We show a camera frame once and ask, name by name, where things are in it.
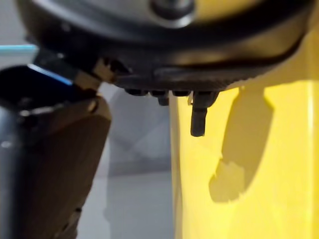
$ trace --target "yellow surface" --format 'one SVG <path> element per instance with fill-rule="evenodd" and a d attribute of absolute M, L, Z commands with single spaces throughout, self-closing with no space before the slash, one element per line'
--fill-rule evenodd
<path fill-rule="evenodd" d="M 171 99 L 175 239 L 319 239 L 319 30 L 220 94 L 205 137 Z"/>

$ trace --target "blue light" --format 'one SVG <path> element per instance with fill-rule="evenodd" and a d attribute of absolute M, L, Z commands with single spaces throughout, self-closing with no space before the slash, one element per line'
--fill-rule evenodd
<path fill-rule="evenodd" d="M 72 81 L 70 81 L 69 79 L 67 79 L 67 78 L 65 78 L 63 76 L 60 76 L 58 74 L 55 74 L 55 73 L 53 73 L 51 71 L 44 70 L 43 68 L 38 67 L 38 66 L 36 66 L 34 64 L 28 64 L 28 67 L 30 69 L 34 70 L 34 71 L 37 71 L 37 72 L 39 72 L 39 73 L 41 73 L 43 75 L 51 77 L 51 78 L 53 78 L 53 79 L 55 79 L 55 80 L 57 80 L 59 82 L 62 82 L 64 84 L 68 85 L 68 86 L 72 86 L 72 84 L 73 84 Z"/>
<path fill-rule="evenodd" d="M 38 48 L 35 45 L 0 45 L 2 53 L 34 53 Z"/>

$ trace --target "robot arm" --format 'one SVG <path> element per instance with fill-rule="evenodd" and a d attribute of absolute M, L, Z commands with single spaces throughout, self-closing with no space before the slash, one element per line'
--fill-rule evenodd
<path fill-rule="evenodd" d="M 0 72 L 3 239 L 76 237 L 111 121 L 101 82 L 163 105 L 192 93 L 191 134 L 203 136 L 220 91 L 298 49 L 315 3 L 255 1 L 221 17 L 200 0 L 16 2 L 40 52 Z"/>

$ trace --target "teal stripe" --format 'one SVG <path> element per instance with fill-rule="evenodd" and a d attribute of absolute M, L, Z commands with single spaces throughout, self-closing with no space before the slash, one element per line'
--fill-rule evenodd
<path fill-rule="evenodd" d="M 35 45 L 0 45 L 1 53 L 34 53 L 37 50 Z"/>

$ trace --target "gray floor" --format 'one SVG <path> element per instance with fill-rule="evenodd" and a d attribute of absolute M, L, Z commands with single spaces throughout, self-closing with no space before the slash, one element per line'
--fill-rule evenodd
<path fill-rule="evenodd" d="M 0 0 L 0 45 L 24 44 L 12 0 Z M 30 61 L 0 53 L 0 68 Z M 152 98 L 103 85 L 113 123 L 85 204 L 79 239 L 173 238 L 169 112 Z"/>

